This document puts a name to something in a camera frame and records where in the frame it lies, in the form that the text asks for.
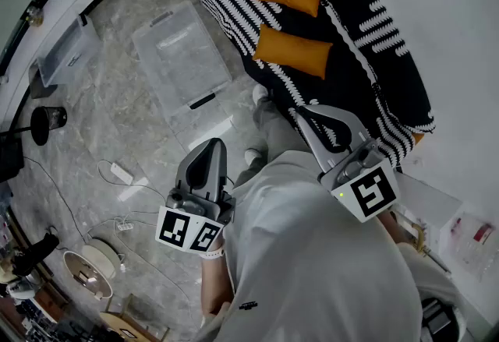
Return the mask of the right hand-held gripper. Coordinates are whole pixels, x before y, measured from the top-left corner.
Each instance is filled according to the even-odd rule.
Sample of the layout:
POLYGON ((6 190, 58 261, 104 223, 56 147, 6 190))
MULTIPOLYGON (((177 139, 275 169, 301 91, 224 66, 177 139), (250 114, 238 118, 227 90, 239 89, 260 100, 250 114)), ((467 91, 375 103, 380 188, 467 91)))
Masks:
POLYGON ((391 162, 354 113, 325 104, 306 105, 296 121, 324 173, 320 183, 359 221, 375 217, 400 198, 391 162), (343 149, 334 148, 317 123, 334 132, 343 149))

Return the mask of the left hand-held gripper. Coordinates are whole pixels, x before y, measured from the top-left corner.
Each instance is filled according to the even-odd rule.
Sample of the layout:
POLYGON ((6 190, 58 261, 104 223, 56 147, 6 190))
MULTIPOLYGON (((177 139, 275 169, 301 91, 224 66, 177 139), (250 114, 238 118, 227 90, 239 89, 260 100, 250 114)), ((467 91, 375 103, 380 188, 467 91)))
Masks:
POLYGON ((222 193, 226 171, 227 153, 221 139, 209 139, 190 151, 179 164, 177 189, 170 191, 160 207, 155 240, 182 252, 212 250, 235 209, 235 198, 222 193))

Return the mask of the small rectangular orange cushion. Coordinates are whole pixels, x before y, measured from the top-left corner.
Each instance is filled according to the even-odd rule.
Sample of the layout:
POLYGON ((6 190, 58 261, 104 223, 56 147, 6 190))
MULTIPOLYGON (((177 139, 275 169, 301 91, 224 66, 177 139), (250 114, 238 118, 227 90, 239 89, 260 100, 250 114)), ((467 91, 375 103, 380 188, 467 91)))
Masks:
POLYGON ((332 43, 297 37, 261 24, 253 60, 289 66, 325 80, 331 47, 332 43))

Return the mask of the clear plastic storage bin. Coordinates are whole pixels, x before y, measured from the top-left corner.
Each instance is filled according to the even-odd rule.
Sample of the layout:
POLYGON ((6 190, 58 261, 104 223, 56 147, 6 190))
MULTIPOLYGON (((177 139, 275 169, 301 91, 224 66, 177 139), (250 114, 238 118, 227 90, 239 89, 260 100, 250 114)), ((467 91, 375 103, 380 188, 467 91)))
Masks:
POLYGON ((132 40, 151 89, 168 118, 199 107, 232 77, 190 1, 137 29, 132 40))

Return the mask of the person's right forearm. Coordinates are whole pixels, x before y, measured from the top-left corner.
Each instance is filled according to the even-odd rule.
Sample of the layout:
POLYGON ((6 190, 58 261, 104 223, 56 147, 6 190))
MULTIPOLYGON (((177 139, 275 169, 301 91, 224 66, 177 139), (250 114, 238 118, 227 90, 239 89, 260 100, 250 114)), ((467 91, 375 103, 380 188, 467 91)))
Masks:
POLYGON ((385 210, 377 215, 377 219, 384 226, 395 244, 405 243, 411 245, 411 241, 407 238, 404 229, 398 224, 391 212, 385 210))

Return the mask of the person's left forearm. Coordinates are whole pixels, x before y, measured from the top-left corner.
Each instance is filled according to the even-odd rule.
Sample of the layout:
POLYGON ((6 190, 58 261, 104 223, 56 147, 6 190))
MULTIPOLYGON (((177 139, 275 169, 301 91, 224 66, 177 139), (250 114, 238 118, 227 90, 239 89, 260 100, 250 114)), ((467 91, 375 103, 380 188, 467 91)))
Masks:
POLYGON ((225 256, 205 260, 201 258, 201 293, 202 313, 217 315, 226 302, 232 302, 234 291, 225 256))

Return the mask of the person's grey trousers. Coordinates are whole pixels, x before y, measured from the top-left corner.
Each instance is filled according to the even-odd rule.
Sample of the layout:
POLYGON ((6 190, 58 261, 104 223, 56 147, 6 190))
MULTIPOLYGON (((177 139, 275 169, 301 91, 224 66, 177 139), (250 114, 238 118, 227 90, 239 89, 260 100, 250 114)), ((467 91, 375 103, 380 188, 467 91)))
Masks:
POLYGON ((256 123, 257 129, 263 134, 265 143, 267 144, 267 154, 262 158, 255 160, 247 169, 242 171, 235 181, 234 187, 248 182, 251 178, 257 175, 264 166, 272 162, 281 154, 290 151, 300 151, 310 153, 310 148, 307 146, 300 134, 289 124, 276 105, 269 98, 262 100, 256 107, 253 114, 253 120, 256 123))

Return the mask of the white wristband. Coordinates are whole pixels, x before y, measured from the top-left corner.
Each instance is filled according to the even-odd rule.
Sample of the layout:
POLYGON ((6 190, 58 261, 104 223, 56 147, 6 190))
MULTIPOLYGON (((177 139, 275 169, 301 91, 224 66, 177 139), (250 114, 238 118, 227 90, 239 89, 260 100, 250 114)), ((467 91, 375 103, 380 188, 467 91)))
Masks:
POLYGON ((218 259, 223 257, 224 255, 225 255, 225 247, 223 245, 220 246, 218 249, 215 249, 214 251, 202 252, 199 254, 199 256, 205 260, 218 259))

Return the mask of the white power strip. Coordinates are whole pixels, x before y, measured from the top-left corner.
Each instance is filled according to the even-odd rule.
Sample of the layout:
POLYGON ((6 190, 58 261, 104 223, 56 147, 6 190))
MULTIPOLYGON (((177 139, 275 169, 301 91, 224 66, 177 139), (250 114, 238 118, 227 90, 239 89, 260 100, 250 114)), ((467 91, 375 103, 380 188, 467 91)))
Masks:
POLYGON ((133 176, 124 168, 120 167, 117 163, 113 162, 111 164, 110 171, 114 176, 119 178, 126 185, 131 185, 133 183, 133 176))

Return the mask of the white side table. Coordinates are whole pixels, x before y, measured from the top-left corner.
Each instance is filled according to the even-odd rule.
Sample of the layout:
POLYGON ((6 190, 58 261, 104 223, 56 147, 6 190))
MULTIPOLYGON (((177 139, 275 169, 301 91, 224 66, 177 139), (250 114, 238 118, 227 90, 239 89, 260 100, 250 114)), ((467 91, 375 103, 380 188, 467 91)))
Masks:
POLYGON ((408 175, 396 172, 395 178, 401 193, 397 209, 423 229, 431 251, 441 254, 462 201, 408 175))

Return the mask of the person's white shirt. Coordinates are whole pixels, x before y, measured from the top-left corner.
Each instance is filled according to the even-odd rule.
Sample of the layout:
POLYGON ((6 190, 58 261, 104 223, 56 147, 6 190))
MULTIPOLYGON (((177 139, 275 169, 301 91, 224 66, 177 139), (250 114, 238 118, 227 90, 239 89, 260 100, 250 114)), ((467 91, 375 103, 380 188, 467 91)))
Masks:
POLYGON ((290 150, 235 189, 225 258, 234 298, 195 342, 420 342, 422 300, 464 315, 449 276, 378 219, 358 221, 290 150))

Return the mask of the round cream stool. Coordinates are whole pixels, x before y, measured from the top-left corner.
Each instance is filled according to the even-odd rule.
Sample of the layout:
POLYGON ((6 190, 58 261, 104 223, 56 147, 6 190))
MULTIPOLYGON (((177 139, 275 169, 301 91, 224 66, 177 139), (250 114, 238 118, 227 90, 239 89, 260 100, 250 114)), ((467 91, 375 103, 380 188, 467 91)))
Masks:
POLYGON ((107 279, 115 277, 121 265, 118 253, 101 239, 92 238, 81 249, 82 256, 88 260, 107 279))

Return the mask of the black mesh waste bin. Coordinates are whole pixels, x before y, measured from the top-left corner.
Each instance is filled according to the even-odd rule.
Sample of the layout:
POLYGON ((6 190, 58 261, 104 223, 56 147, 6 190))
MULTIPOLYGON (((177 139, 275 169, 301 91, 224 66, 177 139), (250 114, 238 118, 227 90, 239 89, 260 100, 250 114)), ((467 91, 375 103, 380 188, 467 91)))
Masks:
POLYGON ((67 123, 67 111, 64 107, 44 107, 47 130, 60 129, 67 123))

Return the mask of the wooden table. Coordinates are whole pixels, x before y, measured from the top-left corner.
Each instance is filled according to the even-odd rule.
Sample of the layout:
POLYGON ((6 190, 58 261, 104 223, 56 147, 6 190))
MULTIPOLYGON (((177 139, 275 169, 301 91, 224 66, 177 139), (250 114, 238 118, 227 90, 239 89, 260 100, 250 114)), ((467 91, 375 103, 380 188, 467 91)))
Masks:
POLYGON ((114 332, 116 332, 125 342, 169 342, 168 334, 170 329, 159 336, 152 334, 146 326, 140 325, 130 314, 127 313, 129 303, 133 295, 130 294, 122 304, 121 312, 110 310, 112 297, 108 299, 105 310, 99 313, 101 320, 114 332))

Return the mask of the grey plastic bin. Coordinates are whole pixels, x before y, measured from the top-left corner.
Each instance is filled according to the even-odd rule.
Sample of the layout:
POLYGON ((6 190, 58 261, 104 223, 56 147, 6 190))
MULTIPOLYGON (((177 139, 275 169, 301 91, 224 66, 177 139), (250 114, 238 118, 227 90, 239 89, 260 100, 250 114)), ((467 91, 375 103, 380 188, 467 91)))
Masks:
POLYGON ((28 76, 30 84, 30 96, 32 99, 50 97, 58 88, 57 85, 49 85, 48 87, 44 86, 37 62, 33 62, 29 67, 28 76))

